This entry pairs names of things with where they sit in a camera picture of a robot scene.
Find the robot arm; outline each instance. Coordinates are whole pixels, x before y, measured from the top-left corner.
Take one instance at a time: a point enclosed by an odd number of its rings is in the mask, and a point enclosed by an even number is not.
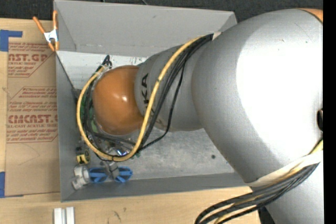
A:
[[[318,10],[281,10],[199,39],[171,63],[160,81],[158,101],[150,109],[155,126],[170,131],[204,128],[247,183],[309,154],[322,139],[317,124],[322,108],[322,21]],[[117,68],[95,82],[93,106],[102,115],[97,117],[101,131],[115,137],[137,132],[157,78],[179,49],[150,57],[136,72],[130,68],[133,75],[120,77]],[[125,88],[107,101],[95,93],[104,81],[122,81]],[[110,109],[99,111],[107,102]],[[127,104],[122,112],[120,102]],[[322,153],[320,158],[307,180],[267,206],[276,224],[324,222]]]

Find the cardboard box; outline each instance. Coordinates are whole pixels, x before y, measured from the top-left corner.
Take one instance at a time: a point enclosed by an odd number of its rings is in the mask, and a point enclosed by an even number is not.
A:
[[[22,32],[8,42],[5,196],[59,191],[55,53],[32,20],[0,29]]]

